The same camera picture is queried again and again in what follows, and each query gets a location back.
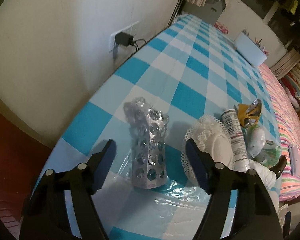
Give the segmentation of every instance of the blue and white tablecloth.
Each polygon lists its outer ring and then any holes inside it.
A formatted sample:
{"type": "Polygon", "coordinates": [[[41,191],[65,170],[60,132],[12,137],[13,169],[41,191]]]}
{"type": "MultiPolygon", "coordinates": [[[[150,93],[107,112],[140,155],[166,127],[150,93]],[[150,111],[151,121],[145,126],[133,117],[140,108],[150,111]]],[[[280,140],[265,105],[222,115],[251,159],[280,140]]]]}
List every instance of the blue and white tablecloth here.
{"type": "MultiPolygon", "coordinates": [[[[259,123],[266,138],[280,145],[272,103],[258,70],[221,32],[186,16],[126,61],[95,93],[58,141],[42,174],[47,169],[70,170],[113,139],[117,155],[103,188],[92,197],[110,239],[192,239],[210,197],[191,185],[183,172],[180,151],[185,133],[203,114],[219,118],[224,110],[255,98],[263,102],[259,123]],[[133,188],[129,178],[131,137],[123,104],[137,97],[170,117],[169,179],[154,190],[133,188]]],[[[72,232],[80,236],[71,194],[65,194],[72,232]]],[[[223,236],[230,232],[235,203],[233,191],[223,236]]]]}

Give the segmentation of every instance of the black power adapter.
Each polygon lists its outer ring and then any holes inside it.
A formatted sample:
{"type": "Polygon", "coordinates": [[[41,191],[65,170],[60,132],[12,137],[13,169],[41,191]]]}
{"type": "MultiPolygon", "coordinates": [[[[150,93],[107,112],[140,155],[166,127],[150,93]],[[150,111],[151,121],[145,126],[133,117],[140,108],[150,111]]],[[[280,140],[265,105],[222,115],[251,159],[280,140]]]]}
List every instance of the black power adapter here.
{"type": "Polygon", "coordinates": [[[129,45],[133,46],[133,36],[124,32],[118,33],[115,38],[114,42],[118,45],[123,45],[128,47],[129,45]]]}

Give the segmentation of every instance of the striped bedsheet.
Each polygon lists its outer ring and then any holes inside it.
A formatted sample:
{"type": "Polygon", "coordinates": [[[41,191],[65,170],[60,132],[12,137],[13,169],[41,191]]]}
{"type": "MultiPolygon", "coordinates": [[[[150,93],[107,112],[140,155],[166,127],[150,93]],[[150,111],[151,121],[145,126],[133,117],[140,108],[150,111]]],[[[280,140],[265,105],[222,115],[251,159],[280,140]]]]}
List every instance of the striped bedsheet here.
{"type": "Polygon", "coordinates": [[[282,155],[284,155],[288,161],[282,173],[279,200],[291,200],[300,196],[300,176],[291,175],[288,146],[290,144],[300,145],[300,121],[283,87],[277,81],[268,66],[262,64],[259,66],[259,70],[273,104],[280,134],[282,155]]]}

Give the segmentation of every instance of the lace doily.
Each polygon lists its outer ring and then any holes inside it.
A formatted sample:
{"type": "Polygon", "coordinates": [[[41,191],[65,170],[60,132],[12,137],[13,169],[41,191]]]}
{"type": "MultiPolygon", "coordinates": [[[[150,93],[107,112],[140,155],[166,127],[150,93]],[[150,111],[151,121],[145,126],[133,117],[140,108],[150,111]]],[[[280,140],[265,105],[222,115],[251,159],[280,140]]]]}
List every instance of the lace doily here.
{"type": "Polygon", "coordinates": [[[230,143],[230,135],[223,123],[211,115],[204,115],[186,132],[185,138],[183,139],[181,163],[186,176],[194,185],[198,185],[198,182],[189,163],[189,159],[186,156],[186,141],[192,138],[199,150],[204,152],[206,149],[207,138],[215,132],[223,133],[230,143]]]}

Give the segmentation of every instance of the white can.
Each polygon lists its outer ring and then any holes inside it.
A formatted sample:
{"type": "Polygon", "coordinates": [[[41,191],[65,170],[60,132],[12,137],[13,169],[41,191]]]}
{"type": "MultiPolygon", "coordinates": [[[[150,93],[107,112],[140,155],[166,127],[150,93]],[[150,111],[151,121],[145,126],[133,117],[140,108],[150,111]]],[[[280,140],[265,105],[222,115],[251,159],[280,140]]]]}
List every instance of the white can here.
{"type": "Polygon", "coordinates": [[[234,170],[246,172],[250,169],[247,148],[238,119],[237,111],[229,109],[221,114],[221,120],[229,132],[234,154],[234,170]]]}

